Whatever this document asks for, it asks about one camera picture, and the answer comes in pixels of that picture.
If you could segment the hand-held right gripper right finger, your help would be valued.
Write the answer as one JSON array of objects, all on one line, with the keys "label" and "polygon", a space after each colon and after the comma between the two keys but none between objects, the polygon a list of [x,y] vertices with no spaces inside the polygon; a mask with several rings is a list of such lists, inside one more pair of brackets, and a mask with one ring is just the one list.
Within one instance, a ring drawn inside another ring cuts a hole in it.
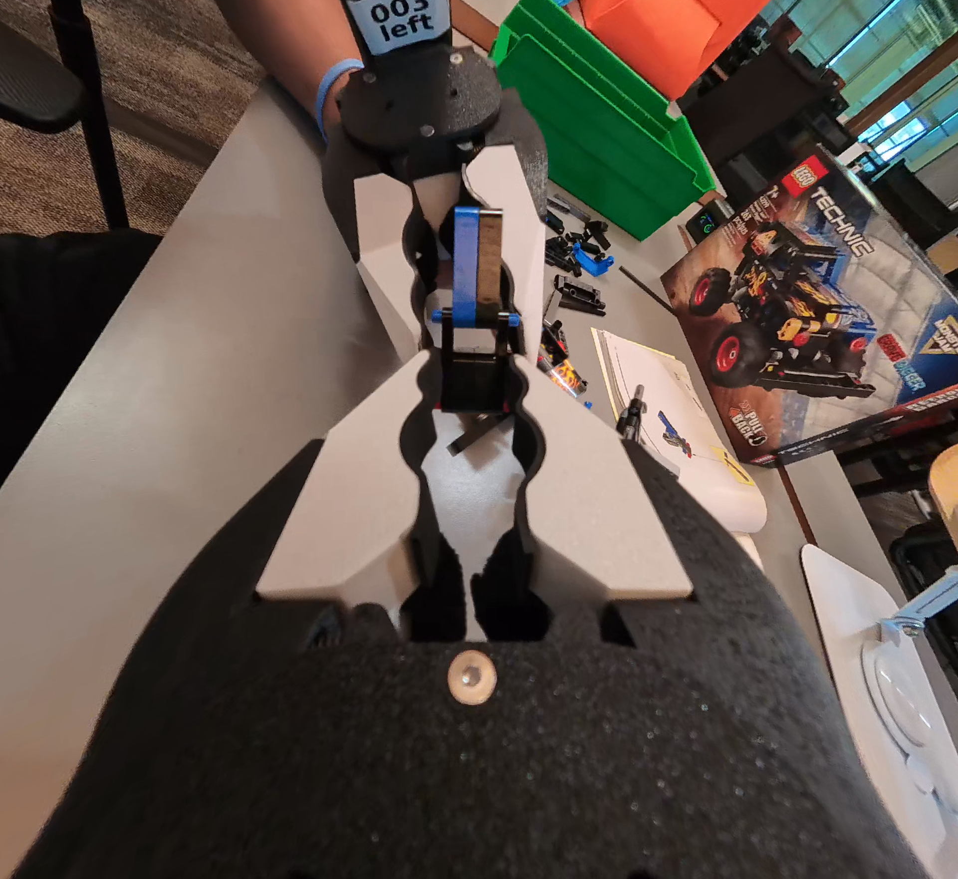
[{"label": "hand-held right gripper right finger", "polygon": [[637,466],[634,442],[553,386],[509,363],[511,451],[522,468],[509,527],[471,578],[491,643],[537,642],[560,614],[601,616],[618,601],[685,600],[694,586]]}]

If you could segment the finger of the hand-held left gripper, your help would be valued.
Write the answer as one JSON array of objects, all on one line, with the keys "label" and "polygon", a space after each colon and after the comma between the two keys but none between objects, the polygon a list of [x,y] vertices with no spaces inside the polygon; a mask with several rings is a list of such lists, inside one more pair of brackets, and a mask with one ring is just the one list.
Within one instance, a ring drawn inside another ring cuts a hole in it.
[{"label": "finger of the hand-held left gripper", "polygon": [[482,207],[503,215],[502,266],[509,278],[509,303],[521,317],[522,353],[535,365],[543,318],[545,227],[515,148],[482,148],[465,167],[465,183]]},{"label": "finger of the hand-held left gripper", "polygon": [[432,344],[421,253],[435,238],[411,186],[379,173],[356,179],[353,190],[357,271],[404,365]]}]

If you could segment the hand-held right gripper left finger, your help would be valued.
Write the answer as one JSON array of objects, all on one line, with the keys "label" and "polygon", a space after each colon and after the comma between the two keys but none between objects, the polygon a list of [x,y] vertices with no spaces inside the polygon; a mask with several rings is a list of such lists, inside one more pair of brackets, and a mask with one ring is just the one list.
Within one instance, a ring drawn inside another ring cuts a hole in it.
[{"label": "hand-held right gripper left finger", "polygon": [[467,632],[461,563],[440,531],[425,474],[442,367],[420,351],[330,429],[256,593],[399,612],[416,642]]}]

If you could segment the blue and black lego assembly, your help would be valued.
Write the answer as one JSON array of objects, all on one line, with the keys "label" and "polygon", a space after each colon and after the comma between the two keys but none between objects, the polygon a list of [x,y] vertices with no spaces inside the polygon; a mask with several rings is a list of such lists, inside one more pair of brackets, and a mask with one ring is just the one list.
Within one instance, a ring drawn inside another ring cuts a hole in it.
[{"label": "blue and black lego assembly", "polygon": [[509,365],[520,351],[522,319],[503,276],[504,213],[457,206],[452,213],[451,304],[432,311],[440,327],[444,413],[474,417],[449,443],[464,453],[509,418]]}]

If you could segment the pile of black lego pieces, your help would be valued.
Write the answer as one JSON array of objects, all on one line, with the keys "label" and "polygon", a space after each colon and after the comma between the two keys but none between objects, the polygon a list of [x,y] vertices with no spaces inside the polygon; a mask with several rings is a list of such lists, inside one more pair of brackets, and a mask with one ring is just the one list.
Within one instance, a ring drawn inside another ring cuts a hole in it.
[{"label": "pile of black lego pieces", "polygon": [[591,276],[576,263],[573,248],[580,245],[590,254],[612,255],[607,222],[587,214],[560,196],[547,197],[545,226],[551,233],[545,241],[545,263],[548,266],[575,277]]}]

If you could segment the black rectangular lego panel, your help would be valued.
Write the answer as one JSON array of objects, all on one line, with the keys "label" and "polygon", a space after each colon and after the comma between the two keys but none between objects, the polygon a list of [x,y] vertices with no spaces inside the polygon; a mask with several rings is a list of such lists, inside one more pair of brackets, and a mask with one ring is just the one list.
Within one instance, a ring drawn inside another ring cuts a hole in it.
[{"label": "black rectangular lego panel", "polygon": [[554,288],[559,297],[559,307],[605,317],[605,300],[598,288],[585,284],[580,278],[556,274]]}]

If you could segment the monster truck lego box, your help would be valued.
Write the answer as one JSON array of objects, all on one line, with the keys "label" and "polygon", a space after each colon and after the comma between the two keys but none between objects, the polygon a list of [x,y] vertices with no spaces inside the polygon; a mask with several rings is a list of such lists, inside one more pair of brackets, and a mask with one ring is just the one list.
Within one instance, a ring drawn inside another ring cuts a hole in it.
[{"label": "monster truck lego box", "polygon": [[661,282],[740,461],[797,462],[956,409],[956,291],[823,146]]}]

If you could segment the brown cardboard piece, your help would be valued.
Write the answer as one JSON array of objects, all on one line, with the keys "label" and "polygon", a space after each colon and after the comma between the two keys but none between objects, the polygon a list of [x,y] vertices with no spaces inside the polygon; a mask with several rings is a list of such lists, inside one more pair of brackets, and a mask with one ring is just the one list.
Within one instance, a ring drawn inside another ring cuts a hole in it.
[{"label": "brown cardboard piece", "polygon": [[453,28],[475,47],[489,52],[495,42],[499,25],[480,13],[464,0],[450,0]]}]

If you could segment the blue wristband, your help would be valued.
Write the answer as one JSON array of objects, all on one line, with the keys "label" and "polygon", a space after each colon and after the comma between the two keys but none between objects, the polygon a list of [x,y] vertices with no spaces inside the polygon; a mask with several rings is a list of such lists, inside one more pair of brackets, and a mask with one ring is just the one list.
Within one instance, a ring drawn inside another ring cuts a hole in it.
[{"label": "blue wristband", "polygon": [[335,62],[323,75],[314,99],[313,114],[319,133],[325,144],[329,143],[329,111],[338,114],[339,92],[348,82],[350,76],[364,70],[364,63],[358,58],[344,58]]}]

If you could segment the green plastic bin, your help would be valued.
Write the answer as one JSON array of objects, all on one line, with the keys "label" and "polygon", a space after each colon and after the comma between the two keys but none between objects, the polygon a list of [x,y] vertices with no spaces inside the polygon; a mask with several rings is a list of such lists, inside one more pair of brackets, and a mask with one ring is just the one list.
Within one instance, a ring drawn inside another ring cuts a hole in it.
[{"label": "green plastic bin", "polygon": [[490,57],[542,130],[617,118],[661,143],[691,136],[688,119],[552,0],[520,0]]},{"label": "green plastic bin", "polygon": [[715,188],[684,118],[664,133],[610,102],[530,34],[502,26],[490,51],[541,130],[550,180],[642,241]]}]

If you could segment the thin black rod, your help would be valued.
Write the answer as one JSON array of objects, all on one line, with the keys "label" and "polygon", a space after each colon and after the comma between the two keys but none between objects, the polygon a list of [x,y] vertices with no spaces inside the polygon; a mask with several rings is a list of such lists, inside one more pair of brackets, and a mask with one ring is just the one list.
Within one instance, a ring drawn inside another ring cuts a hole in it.
[{"label": "thin black rod", "polygon": [[620,266],[619,271],[626,279],[628,279],[635,286],[637,286],[641,291],[643,291],[646,295],[648,295],[652,300],[654,300],[659,306],[661,306],[669,314],[671,314],[672,316],[676,315],[676,312],[674,311],[674,309],[671,307],[671,305],[667,301],[664,300],[664,298],[656,294],[651,287],[644,284],[635,274],[632,274],[626,267]]}]

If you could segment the small black device green display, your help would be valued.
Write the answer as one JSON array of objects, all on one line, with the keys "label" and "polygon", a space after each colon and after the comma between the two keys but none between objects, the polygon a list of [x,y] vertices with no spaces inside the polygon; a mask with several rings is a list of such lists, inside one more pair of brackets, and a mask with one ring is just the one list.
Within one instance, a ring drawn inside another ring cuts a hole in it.
[{"label": "small black device green display", "polygon": [[685,230],[695,245],[700,244],[706,237],[728,224],[735,216],[735,211],[722,197],[717,196],[708,203],[701,205],[685,224]]}]

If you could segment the round wooden stool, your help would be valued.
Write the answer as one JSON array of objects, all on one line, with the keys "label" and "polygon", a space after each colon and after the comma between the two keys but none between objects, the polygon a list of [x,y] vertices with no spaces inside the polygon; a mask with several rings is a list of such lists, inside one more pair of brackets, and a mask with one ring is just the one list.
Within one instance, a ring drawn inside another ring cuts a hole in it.
[{"label": "round wooden stool", "polygon": [[938,513],[957,547],[957,444],[939,454],[928,472],[928,490]]}]

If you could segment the large glass window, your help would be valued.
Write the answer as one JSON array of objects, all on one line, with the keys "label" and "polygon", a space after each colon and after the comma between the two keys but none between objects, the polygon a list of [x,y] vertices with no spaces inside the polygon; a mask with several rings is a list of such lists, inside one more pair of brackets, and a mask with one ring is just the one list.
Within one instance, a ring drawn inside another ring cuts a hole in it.
[{"label": "large glass window", "polygon": [[956,148],[956,0],[771,0],[792,49],[843,82],[839,118],[880,161],[931,173]]}]

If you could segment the white flat base plate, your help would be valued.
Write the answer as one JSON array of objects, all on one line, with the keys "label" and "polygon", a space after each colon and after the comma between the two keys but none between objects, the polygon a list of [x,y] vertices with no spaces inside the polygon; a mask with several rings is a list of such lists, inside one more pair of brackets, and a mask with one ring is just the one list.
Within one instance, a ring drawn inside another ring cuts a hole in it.
[{"label": "white flat base plate", "polygon": [[956,745],[916,637],[880,641],[880,621],[904,605],[815,546],[801,564],[858,757],[928,875],[956,877]]}]

